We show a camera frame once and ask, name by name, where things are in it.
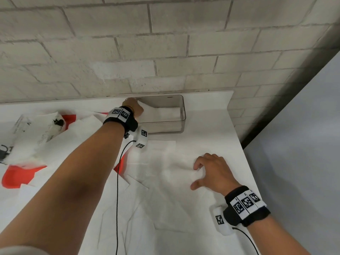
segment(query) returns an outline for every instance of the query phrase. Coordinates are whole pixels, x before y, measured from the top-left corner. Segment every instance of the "plastic box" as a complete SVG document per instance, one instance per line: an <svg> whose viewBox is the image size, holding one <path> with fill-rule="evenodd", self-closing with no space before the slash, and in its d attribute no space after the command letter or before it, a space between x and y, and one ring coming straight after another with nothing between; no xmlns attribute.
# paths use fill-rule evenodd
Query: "plastic box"
<svg viewBox="0 0 340 255"><path fill-rule="evenodd" d="M182 95L162 95L154 97L137 97L137 100L155 108L179 107L181 120L166 122L140 122L149 134L182 133L185 126L185 107Z"/></svg>

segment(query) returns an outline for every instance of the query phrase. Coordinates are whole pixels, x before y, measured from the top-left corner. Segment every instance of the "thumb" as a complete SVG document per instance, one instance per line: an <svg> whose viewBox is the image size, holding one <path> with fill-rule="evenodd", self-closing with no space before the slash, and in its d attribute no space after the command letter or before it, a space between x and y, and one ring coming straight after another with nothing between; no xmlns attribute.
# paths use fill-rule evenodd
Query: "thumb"
<svg viewBox="0 0 340 255"><path fill-rule="evenodd" d="M198 188L200 188L202 186L204 186L203 185L203 179L198 179L191 184L190 189L197 190Z"/></svg>

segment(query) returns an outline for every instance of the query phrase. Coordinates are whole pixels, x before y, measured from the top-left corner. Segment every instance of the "concrete block wall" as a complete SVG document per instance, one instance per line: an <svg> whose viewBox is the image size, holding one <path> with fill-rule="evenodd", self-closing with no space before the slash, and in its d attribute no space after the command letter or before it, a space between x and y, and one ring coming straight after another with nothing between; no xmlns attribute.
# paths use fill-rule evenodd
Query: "concrete block wall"
<svg viewBox="0 0 340 255"><path fill-rule="evenodd" d="M241 140L340 48L340 0L0 0L0 102L233 89Z"/></svg>

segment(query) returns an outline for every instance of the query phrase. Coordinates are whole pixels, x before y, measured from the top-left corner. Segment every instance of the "black cable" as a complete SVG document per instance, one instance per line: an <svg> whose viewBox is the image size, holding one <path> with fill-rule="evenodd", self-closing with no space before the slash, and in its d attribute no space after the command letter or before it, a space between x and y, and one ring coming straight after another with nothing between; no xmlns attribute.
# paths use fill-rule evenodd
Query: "black cable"
<svg viewBox="0 0 340 255"><path fill-rule="evenodd" d="M236 228L236 227L232 227L232 229L238 230L238 231L240 231L241 233L244 233L244 235L247 236L247 238L250 240L250 242L251 242L252 245L254 246L254 249L256 250L257 255L259 255L259 253L258 253L258 251L257 251L257 249L256 249L255 244L253 243L253 241L250 239L250 237L249 237L244 231L242 231L242 230L240 230L240 229L238 229L238 228Z"/></svg>
<svg viewBox="0 0 340 255"><path fill-rule="evenodd" d="M124 147L120 158L119 158L119 162L118 162L118 167L117 167L117 207L116 207L116 235L117 235L117 249L116 249L116 255L118 254L118 176L119 176L119 165L120 165L120 160L122 159L122 156L124 154L124 150L126 149L126 147L131 143L131 142L136 142L135 140L130 141L128 144L126 144L126 146Z"/></svg>

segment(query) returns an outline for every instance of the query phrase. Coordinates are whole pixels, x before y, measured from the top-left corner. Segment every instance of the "person's left arm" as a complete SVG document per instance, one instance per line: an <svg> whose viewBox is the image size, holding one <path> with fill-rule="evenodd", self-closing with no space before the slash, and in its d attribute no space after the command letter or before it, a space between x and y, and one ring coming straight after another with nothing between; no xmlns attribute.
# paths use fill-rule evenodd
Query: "person's left arm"
<svg viewBox="0 0 340 255"><path fill-rule="evenodd" d="M143 112L134 98L123 105L135 117ZM50 255L78 254L123 137L120 123L107 122L76 148L0 234L0 248L24 245Z"/></svg>

